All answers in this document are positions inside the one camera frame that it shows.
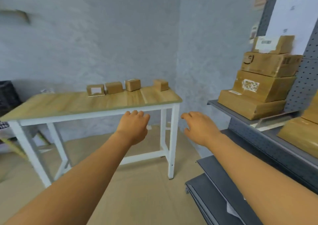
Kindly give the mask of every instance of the person's left arm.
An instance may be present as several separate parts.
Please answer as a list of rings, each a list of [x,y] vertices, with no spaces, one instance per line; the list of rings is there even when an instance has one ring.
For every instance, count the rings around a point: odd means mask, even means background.
[[[46,188],[5,225],[84,225],[129,148],[147,135],[150,115],[126,112],[116,132],[93,154]]]

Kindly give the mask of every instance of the table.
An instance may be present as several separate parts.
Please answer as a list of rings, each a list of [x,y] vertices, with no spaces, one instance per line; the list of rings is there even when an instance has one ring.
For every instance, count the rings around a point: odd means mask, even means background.
[[[169,89],[160,92],[152,86],[143,87],[133,92],[125,90],[121,93],[107,94],[100,97],[88,97],[86,92],[37,94],[0,119],[9,123],[44,186],[48,187],[72,167],[61,135],[55,126],[56,122],[124,114],[126,111],[132,112],[133,110],[161,110],[161,149],[155,152],[125,157],[120,164],[165,156],[169,164],[168,177],[172,179],[181,102],[182,99],[173,90]],[[165,143],[168,108],[172,109],[169,149]],[[37,124],[47,124],[62,159],[54,178],[42,159],[38,147],[25,129],[25,126]]]

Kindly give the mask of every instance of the small cardboard box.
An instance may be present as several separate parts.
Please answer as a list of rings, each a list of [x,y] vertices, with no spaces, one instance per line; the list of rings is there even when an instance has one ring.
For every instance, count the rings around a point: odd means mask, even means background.
[[[121,82],[105,83],[105,87],[108,94],[116,94],[124,91]]]
[[[277,136],[318,158],[317,131],[318,124],[298,117],[285,123]]]
[[[286,104],[285,100],[263,103],[233,90],[222,90],[218,102],[250,120],[279,114]]]
[[[318,91],[301,117],[318,124]]]
[[[301,59],[302,55],[249,51],[244,54],[241,70],[276,78],[291,77],[298,70]]]
[[[296,77],[274,78],[239,70],[233,90],[261,102],[284,100]]]
[[[163,79],[155,79],[154,87],[159,91],[165,91],[169,89],[169,84],[166,80]]]
[[[138,89],[141,89],[141,83],[139,79],[129,79],[125,81],[126,90],[129,92],[136,91]]]
[[[252,52],[284,54],[292,51],[294,35],[282,35],[280,37],[258,36],[254,39]]]
[[[86,87],[86,90],[89,97],[98,97],[105,95],[104,84],[88,85]]]

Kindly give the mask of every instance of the person's left hand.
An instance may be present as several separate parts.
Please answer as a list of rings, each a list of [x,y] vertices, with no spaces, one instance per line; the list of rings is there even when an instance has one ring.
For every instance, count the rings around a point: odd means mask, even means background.
[[[144,116],[143,111],[137,112],[137,110],[134,110],[131,113],[127,111],[121,117],[115,133],[128,138],[131,145],[138,144],[144,140],[148,133],[147,124],[149,119],[150,115],[146,114]]]

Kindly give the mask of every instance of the bare skin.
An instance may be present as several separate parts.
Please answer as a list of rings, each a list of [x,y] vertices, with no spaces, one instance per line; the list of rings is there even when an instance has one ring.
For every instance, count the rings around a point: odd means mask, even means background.
[[[222,134],[199,112],[181,115],[185,135],[207,147],[223,166],[264,225],[318,224],[318,196]]]
[[[86,224],[126,152],[147,135],[149,118],[142,111],[126,112],[105,144],[5,224]],[[263,224],[317,224],[315,193],[233,143],[208,116],[189,112],[181,118],[189,126],[185,135],[215,155]]]
[[[129,148],[146,137],[149,119],[150,115],[144,115],[142,111],[126,112],[116,132],[105,144],[45,189],[5,224],[86,224]]]

